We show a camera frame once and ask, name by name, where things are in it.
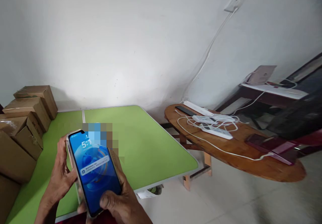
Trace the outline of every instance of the phone case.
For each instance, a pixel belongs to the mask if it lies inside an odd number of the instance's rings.
[[[71,151],[71,147],[70,147],[70,142],[69,142],[69,136],[76,133],[76,132],[79,132],[81,131],[81,129],[78,129],[78,130],[75,130],[75,131],[72,131],[72,132],[69,132],[67,135],[66,135],[66,146],[67,146],[67,152],[68,152],[68,156],[69,156],[69,160],[70,160],[70,164],[71,164],[71,167],[74,168],[74,166],[76,166],[76,163],[75,163],[75,159],[74,159],[74,155],[72,155],[70,153]],[[108,148],[108,151],[109,151],[109,154],[111,156],[111,160],[112,160],[112,163],[114,165],[114,168],[115,169],[119,169],[122,171],[122,166],[121,166],[121,162],[118,158],[118,156],[115,154],[115,152]],[[81,181],[80,181],[80,177],[79,177],[79,173],[77,171],[77,181],[75,182],[75,186],[76,186],[76,192],[77,192],[77,198],[78,198],[78,203],[80,204],[82,199],[84,199],[85,201],[85,204],[86,204],[86,210],[87,210],[87,216],[92,218],[92,219],[95,219],[99,214],[101,214],[103,211],[101,211],[100,213],[98,213],[96,216],[92,217],[90,216],[90,212],[89,212],[89,209],[88,209],[88,204],[87,204],[87,200],[84,196],[80,197],[79,196],[79,192],[78,192],[78,189],[81,188],[82,190],[82,193],[84,195],[84,190],[83,190],[83,187],[82,187],[82,184],[81,184]]]

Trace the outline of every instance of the green table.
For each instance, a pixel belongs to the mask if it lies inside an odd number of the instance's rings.
[[[58,113],[43,136],[44,150],[29,183],[22,186],[6,223],[33,223],[50,179],[57,142],[82,123],[112,123],[122,169],[135,192],[162,184],[198,169],[198,162],[139,106]],[[72,186],[59,202],[56,221],[75,215],[77,192]]]

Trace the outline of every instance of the phone screen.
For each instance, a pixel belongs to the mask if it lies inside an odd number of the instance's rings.
[[[100,207],[102,194],[111,190],[120,195],[121,186],[106,147],[92,144],[82,130],[70,135],[69,142],[87,206],[90,215],[94,217],[102,210]]]

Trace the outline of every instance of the hand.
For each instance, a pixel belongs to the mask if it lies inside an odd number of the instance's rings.
[[[136,195],[127,181],[125,175],[117,170],[117,176],[122,187],[121,195],[116,195],[108,190],[103,193],[100,199],[100,206],[104,210],[109,210],[118,224],[152,224],[147,213],[138,202]],[[86,212],[85,202],[82,201],[77,209],[78,213]],[[93,219],[87,217],[86,224],[93,223]]]
[[[59,201],[66,195],[77,178],[75,169],[70,172],[67,163],[66,136],[57,143],[57,155],[47,189],[40,201],[35,224],[55,223]]]
[[[60,201],[67,194],[77,178],[76,169],[73,168],[70,172],[66,159],[66,136],[64,136],[57,143],[54,168],[44,194],[44,197],[53,204]]]

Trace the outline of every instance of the tiled floor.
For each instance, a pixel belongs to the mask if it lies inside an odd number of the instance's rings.
[[[202,160],[199,152],[191,153]],[[322,223],[322,151],[301,160],[307,177],[280,183],[212,158],[213,175],[193,180],[190,192],[178,179],[164,184],[160,196],[140,203],[154,224]]]

